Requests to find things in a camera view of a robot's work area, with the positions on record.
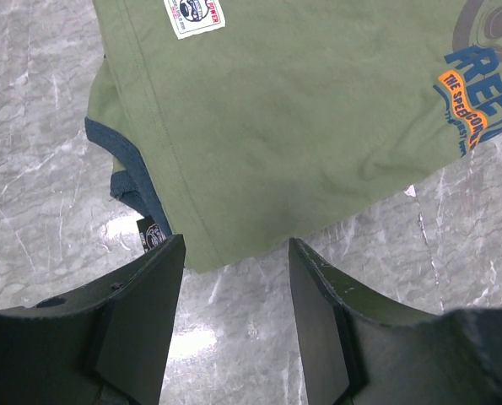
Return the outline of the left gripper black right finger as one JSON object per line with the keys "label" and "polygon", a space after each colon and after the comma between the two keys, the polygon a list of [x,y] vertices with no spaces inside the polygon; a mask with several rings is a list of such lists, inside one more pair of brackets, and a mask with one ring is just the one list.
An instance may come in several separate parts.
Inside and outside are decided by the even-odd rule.
{"label": "left gripper black right finger", "polygon": [[414,309],[300,239],[289,281],[309,403],[502,404],[502,309]]}

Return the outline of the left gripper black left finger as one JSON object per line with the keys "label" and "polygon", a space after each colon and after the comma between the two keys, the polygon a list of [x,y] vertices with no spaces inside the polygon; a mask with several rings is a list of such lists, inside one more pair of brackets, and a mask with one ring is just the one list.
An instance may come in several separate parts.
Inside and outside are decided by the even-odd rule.
{"label": "left gripper black left finger", "polygon": [[0,404],[157,403],[185,254],[173,235],[81,287],[0,310]]}

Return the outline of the folded green t-shirt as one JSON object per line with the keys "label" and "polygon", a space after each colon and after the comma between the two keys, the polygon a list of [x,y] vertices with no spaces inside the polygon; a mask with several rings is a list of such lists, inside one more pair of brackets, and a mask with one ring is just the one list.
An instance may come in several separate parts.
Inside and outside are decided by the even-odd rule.
{"label": "folded green t-shirt", "polygon": [[502,132],[502,1],[97,1],[110,194],[214,270]]}

